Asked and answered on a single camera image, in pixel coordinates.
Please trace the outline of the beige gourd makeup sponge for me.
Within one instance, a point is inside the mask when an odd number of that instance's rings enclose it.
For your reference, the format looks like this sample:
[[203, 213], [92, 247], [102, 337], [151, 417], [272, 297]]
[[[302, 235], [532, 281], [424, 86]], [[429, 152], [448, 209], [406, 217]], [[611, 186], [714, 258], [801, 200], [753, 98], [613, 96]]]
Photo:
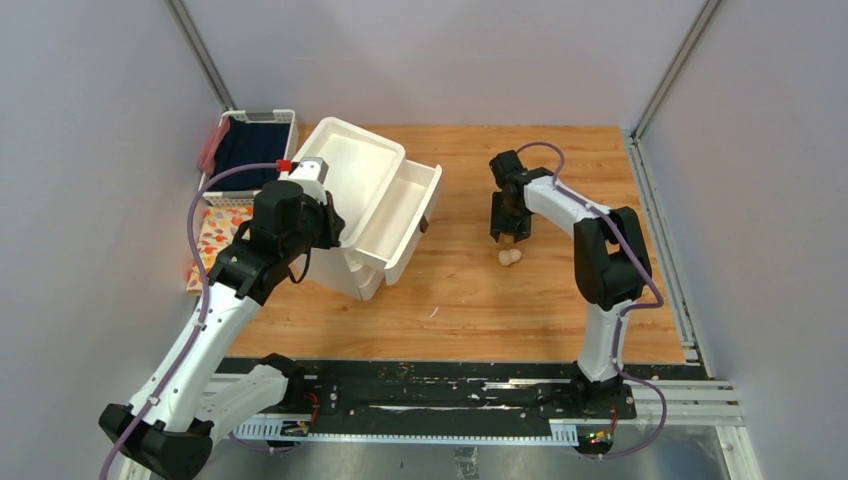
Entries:
[[500, 264], [504, 267], [508, 267], [508, 266], [511, 266], [511, 265], [517, 263], [518, 261], [521, 260], [521, 258], [522, 258], [522, 253], [521, 253], [520, 250], [518, 250], [516, 248], [501, 250], [498, 253], [498, 260], [499, 260]]

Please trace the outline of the white drawer organizer box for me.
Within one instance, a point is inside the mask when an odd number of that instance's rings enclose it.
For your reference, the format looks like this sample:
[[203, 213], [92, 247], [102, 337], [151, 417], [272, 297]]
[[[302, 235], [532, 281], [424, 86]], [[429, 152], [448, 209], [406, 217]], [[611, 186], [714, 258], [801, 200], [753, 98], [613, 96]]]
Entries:
[[295, 260], [296, 275], [306, 269], [306, 279], [324, 287], [362, 301], [374, 296], [384, 275], [354, 253], [405, 155], [401, 144], [339, 118], [317, 124], [294, 159], [320, 158], [328, 166], [322, 185], [345, 226], [338, 248], [314, 248]]

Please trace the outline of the white top drawer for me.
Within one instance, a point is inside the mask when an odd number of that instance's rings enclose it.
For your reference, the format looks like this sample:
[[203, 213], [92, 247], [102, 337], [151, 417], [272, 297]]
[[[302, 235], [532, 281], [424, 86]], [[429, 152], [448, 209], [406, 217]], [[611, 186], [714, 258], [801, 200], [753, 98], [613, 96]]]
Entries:
[[431, 223], [438, 202], [443, 169], [411, 160], [401, 163], [353, 250], [356, 261], [396, 284], [403, 275], [422, 236], [422, 216]]

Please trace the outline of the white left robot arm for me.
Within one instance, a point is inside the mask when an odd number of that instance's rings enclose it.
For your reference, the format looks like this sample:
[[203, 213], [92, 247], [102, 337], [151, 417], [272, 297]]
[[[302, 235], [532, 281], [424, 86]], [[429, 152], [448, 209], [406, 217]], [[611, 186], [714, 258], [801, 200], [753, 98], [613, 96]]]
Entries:
[[165, 479], [192, 479], [215, 445], [262, 410], [298, 411], [308, 399], [304, 369], [280, 354], [211, 397], [204, 392], [231, 344], [285, 281], [298, 284], [316, 249], [340, 246], [344, 220], [324, 180], [320, 157], [278, 160], [277, 180], [262, 186], [252, 217], [242, 223], [210, 269], [200, 270], [201, 294], [184, 329], [151, 378], [126, 404], [107, 405], [99, 419], [118, 456]]

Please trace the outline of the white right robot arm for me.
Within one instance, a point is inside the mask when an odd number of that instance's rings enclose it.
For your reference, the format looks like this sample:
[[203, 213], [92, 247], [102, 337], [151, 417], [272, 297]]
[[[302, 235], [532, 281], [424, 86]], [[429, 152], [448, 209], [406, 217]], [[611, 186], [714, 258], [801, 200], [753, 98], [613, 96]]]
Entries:
[[496, 184], [490, 235], [516, 257], [515, 243], [528, 239], [540, 216], [572, 240], [575, 284], [588, 305], [584, 342], [576, 365], [571, 403], [584, 417], [596, 417], [611, 403], [623, 375], [623, 340], [645, 288], [656, 287], [638, 214], [630, 207], [610, 208], [575, 192], [557, 173], [525, 167], [516, 150], [489, 163]]

